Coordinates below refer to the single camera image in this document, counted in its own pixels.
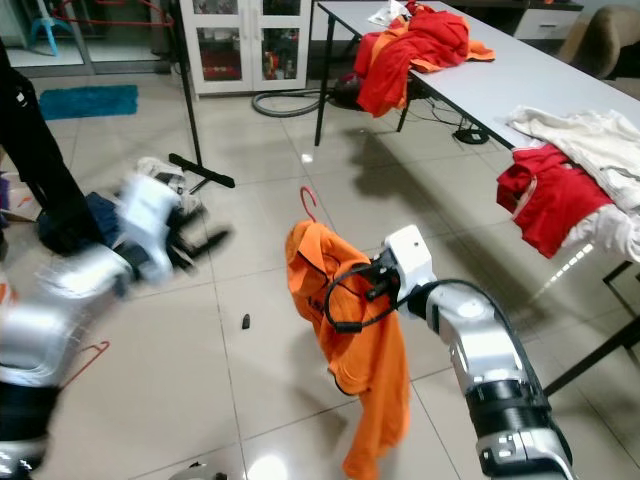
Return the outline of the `black jacket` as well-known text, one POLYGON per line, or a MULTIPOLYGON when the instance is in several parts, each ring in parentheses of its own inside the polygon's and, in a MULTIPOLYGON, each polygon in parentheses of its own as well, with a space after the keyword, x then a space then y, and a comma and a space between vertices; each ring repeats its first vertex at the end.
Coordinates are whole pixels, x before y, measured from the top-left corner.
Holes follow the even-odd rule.
POLYGON ((0 46, 1 146, 37 204, 37 236, 55 253, 102 244, 104 236, 38 105, 33 84, 0 46))

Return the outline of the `orange garment black trim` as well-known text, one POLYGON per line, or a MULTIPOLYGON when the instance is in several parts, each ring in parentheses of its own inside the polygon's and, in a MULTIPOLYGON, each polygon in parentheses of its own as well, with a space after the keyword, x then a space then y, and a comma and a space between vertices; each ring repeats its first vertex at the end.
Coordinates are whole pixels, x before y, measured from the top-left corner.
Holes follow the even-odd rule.
POLYGON ((445 68, 457 67, 466 61, 493 61, 497 55, 488 46, 479 41, 439 40, 434 35, 421 35, 407 31, 388 29, 384 32, 370 33, 361 38, 355 60, 355 72, 366 76, 372 64, 389 46, 399 41, 407 41, 408 52, 411 52, 410 65, 420 72, 436 72, 445 68))

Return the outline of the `black round antenna device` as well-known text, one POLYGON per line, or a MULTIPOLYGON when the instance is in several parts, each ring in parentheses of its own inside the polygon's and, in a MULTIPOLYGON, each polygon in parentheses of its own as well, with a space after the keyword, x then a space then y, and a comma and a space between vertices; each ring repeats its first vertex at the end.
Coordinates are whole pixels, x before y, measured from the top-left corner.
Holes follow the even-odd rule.
POLYGON ((454 140, 462 143, 462 145, 479 146, 485 145, 490 141, 490 134, 479 125, 470 122, 461 122, 452 132, 454 140))

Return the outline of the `white glass door cabinet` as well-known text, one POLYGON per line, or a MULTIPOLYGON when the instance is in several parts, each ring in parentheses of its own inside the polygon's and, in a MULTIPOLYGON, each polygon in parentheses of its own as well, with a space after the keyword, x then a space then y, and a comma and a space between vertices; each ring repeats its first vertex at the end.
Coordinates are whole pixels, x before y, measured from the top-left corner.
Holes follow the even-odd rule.
POLYGON ((177 0, 198 95, 301 90, 314 0, 177 0))

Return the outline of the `teal floor mat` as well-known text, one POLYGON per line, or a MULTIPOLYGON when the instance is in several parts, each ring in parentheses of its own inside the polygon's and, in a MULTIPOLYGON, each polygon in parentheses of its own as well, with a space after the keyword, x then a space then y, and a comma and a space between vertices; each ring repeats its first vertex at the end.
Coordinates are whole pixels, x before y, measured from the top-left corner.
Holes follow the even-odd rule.
POLYGON ((137 113, 136 84, 108 84, 46 90, 38 96, 45 120, 125 116, 137 113))

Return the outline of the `dark blue cloth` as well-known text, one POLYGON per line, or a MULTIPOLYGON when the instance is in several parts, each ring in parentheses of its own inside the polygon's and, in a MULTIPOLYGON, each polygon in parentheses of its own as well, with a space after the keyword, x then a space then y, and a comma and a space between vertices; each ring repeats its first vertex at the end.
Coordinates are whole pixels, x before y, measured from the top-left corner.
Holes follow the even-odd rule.
POLYGON ((93 223, 99 229, 102 242, 114 247, 120 237, 119 216, 116 215, 116 202, 99 192, 91 192, 84 196, 93 223))

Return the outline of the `orange shirt black lines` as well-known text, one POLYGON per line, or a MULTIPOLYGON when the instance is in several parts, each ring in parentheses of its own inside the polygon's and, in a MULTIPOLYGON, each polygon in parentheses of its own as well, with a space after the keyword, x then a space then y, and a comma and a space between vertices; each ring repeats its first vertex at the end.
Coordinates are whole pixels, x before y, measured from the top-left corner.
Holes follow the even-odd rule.
POLYGON ((343 471, 348 480, 379 480, 380 458, 410 429, 410 362, 393 300, 365 300, 356 266, 370 257, 324 224, 294 224, 284 255, 294 308, 312 324, 326 370, 361 403, 343 471))

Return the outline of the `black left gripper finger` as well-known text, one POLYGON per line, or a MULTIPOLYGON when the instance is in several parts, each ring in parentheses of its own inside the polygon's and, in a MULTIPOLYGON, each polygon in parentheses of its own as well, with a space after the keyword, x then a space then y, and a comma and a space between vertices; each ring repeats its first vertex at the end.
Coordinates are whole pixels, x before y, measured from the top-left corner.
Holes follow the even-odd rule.
POLYGON ((202 239, 202 241, 197 244, 193 244, 192 261, 196 262, 205 259, 205 257, 210 256, 211 253, 218 251, 225 242, 229 241, 232 234, 233 230, 230 228, 216 229, 209 237, 202 239))

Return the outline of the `red clothes hanger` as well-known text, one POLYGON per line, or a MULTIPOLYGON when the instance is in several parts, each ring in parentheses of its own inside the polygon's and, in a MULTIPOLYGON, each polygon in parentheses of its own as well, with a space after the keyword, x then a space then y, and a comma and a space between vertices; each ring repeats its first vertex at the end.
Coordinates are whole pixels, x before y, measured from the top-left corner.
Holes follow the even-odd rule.
POLYGON ((310 187, 300 187, 300 202, 308 220, 312 221, 312 223, 319 223, 315 212, 317 207, 319 207, 319 201, 317 201, 317 196, 310 187))
POLYGON ((90 369, 102 355, 105 355, 110 347, 110 340, 99 340, 99 342, 88 344, 88 346, 79 349, 78 352, 74 353, 67 378, 61 381, 60 387, 69 387, 84 371, 90 369))
POLYGON ((88 24, 88 26, 127 26, 127 27, 147 27, 165 28, 172 27, 174 19, 164 8, 156 5, 152 0, 93 0, 93 3, 100 6, 120 6, 128 3, 136 3, 145 6, 148 15, 145 20, 113 20, 95 19, 87 14, 74 13, 73 3, 76 0, 61 0, 50 10, 52 18, 64 20, 68 23, 88 24))

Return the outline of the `red shirt white stripes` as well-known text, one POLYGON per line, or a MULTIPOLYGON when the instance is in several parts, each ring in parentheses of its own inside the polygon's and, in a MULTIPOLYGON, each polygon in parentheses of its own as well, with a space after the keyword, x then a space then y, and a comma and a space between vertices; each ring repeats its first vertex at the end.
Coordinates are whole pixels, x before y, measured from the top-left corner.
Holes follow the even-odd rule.
POLYGON ((512 165, 497 177, 495 202, 511 212, 522 238, 547 259, 570 230, 612 198, 558 147, 516 148, 512 165))

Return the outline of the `black rack foot bar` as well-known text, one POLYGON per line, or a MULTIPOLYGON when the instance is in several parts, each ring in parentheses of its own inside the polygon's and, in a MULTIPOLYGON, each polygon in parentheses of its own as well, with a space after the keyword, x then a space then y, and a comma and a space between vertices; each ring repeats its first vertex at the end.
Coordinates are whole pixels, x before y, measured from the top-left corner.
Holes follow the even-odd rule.
POLYGON ((212 170, 205 168, 204 165, 192 163, 192 161, 186 160, 178 154, 169 154, 166 160, 168 160, 170 164, 178 166, 183 173, 193 173, 200 178, 200 182, 198 182, 195 187, 189 187, 189 192, 191 193, 200 191, 201 188, 204 188, 206 184, 210 182, 228 189, 236 188, 236 180, 228 177, 228 175, 212 172, 212 170))

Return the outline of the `white table black legs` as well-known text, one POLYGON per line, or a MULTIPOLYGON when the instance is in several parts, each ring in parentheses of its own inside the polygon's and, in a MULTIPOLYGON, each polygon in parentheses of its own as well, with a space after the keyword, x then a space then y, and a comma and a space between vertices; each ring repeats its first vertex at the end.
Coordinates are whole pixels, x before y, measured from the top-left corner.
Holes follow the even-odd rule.
MULTIPOLYGON (((328 15, 321 82, 323 93, 328 91, 328 56, 332 51, 335 24, 342 24, 342 27, 357 37, 381 31, 380 26, 367 20, 367 17, 380 8, 379 5, 381 4, 375 1, 314 1, 315 8, 328 15)), ((439 12, 453 12, 466 18, 471 24, 471 38, 490 47, 497 54, 494 61, 468 61, 462 67, 445 69, 442 73, 411 74, 425 90, 430 91, 431 96, 440 97, 468 122, 484 129, 500 145, 516 148, 527 145, 531 140, 507 125, 508 114, 520 105, 535 106, 557 115, 588 110, 613 110, 634 122, 640 122, 640 100, 516 40, 515 37, 486 26, 453 6, 425 0, 419 0, 419 5, 429 5, 439 12)), ((612 285, 613 280, 631 265, 632 261, 622 261, 617 268, 605 275, 603 282, 616 293, 622 305, 631 314, 635 314, 640 311, 640 303, 635 306, 627 303, 612 285)), ((636 265, 640 268, 640 262, 636 262, 636 265)), ((640 314, 559 378, 550 381, 549 387, 544 387, 545 393, 548 396, 557 393, 558 389, 567 387, 572 380, 579 378, 604 357, 612 355, 616 349, 634 348, 636 343, 640 343, 640 314)))

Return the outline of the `red garment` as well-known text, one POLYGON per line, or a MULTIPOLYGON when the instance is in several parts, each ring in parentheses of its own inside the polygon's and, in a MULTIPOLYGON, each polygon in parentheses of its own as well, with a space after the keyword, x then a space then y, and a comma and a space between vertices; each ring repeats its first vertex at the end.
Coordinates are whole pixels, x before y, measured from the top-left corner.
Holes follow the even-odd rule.
POLYGON ((355 74, 361 79, 356 102, 372 116, 407 104, 411 70, 433 73, 472 58, 470 24, 461 15, 426 5, 410 8, 388 29, 361 37, 355 74))

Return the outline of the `white plastic bag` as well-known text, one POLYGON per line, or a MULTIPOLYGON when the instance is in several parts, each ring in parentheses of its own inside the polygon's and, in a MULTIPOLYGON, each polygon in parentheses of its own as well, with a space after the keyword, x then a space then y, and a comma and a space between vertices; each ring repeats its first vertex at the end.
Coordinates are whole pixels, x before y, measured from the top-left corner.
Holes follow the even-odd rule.
POLYGON ((164 186, 177 193, 184 202, 192 200, 186 172, 177 165, 166 163, 159 157, 141 157, 134 164, 134 172, 163 183, 164 186))

